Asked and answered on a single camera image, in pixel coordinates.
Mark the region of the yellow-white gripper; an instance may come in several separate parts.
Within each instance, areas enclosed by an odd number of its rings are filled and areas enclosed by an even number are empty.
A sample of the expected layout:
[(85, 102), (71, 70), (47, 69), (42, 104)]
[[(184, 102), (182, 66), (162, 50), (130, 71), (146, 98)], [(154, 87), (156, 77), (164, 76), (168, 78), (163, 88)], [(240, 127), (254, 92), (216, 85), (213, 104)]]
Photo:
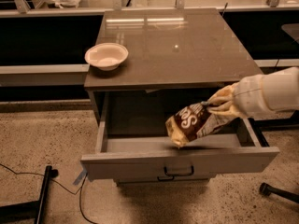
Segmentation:
[[(246, 114), (241, 111), (235, 101), (236, 87), (237, 83), (234, 83), (216, 91), (207, 101), (202, 101), (201, 105), (208, 106), (207, 111), (214, 115), (245, 118)], [(211, 107), (211, 105), (218, 106), (222, 104), (224, 104), (224, 109)]]

